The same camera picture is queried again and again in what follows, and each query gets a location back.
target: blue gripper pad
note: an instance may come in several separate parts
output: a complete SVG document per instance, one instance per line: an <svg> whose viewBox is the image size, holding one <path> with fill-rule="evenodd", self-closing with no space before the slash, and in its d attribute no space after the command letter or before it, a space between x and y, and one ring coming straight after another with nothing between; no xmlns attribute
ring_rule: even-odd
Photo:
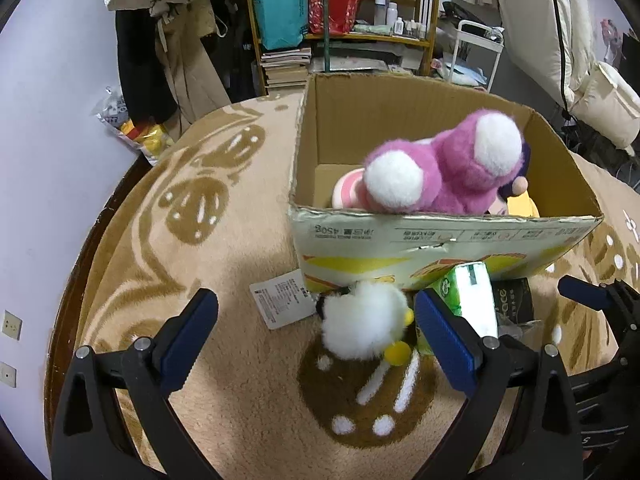
<svg viewBox="0 0 640 480"><path fill-rule="evenodd" d="M451 321L464 322L472 333L475 331L466 319L456 316L432 290L421 290L415 296L415 322L427 339L453 389L471 397L478 384L476 370L481 356L473 355L462 341Z"/></svg>
<svg viewBox="0 0 640 480"><path fill-rule="evenodd" d="M202 346L218 320L218 298L199 289L179 316L166 320L156 334L152 364L160 374L160 391L167 397L184 386Z"/></svg>
<svg viewBox="0 0 640 480"><path fill-rule="evenodd" d="M558 281L558 292L569 300L588 306L591 310L603 310L610 306L607 289L591 285L573 276L563 276Z"/></svg>

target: teal bag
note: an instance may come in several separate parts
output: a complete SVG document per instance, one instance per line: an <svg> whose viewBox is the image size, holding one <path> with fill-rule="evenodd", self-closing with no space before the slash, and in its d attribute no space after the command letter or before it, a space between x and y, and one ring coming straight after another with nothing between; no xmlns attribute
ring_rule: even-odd
<svg viewBox="0 0 640 480"><path fill-rule="evenodd" d="M265 49L290 48L302 42L308 0L254 0L254 9Z"/></svg>

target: green package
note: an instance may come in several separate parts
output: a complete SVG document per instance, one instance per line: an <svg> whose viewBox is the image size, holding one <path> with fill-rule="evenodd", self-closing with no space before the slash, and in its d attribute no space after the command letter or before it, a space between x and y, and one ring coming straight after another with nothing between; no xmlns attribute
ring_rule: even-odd
<svg viewBox="0 0 640 480"><path fill-rule="evenodd" d="M483 262L455 266L427 288L435 290L449 310L456 316L464 317L480 337L487 335L498 337L494 293L489 273ZM415 329L418 352L423 355L433 355L427 339L417 324Z"/></svg>

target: white plush foot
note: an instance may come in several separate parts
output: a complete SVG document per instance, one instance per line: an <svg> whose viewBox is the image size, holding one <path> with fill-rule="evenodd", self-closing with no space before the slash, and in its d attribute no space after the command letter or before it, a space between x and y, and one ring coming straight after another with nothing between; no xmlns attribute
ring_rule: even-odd
<svg viewBox="0 0 640 480"><path fill-rule="evenodd" d="M505 176L522 154L522 136L506 115L492 113L478 119L474 158L493 176Z"/></svg>
<svg viewBox="0 0 640 480"><path fill-rule="evenodd" d="M359 282L351 294L324 300L322 342L340 359L367 360L402 339L409 307L401 290L384 282Z"/></svg>
<svg viewBox="0 0 640 480"><path fill-rule="evenodd" d="M383 153L364 172L364 183L373 200L392 210L417 203L423 181L420 167L401 150Z"/></svg>

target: stack of books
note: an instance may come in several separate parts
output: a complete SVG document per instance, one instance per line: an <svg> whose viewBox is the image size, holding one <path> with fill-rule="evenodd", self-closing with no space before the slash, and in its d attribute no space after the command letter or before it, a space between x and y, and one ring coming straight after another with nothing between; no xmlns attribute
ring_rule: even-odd
<svg viewBox="0 0 640 480"><path fill-rule="evenodd" d="M266 75L267 90L304 88L310 62L309 47L265 52L260 57L260 65Z"/></svg>

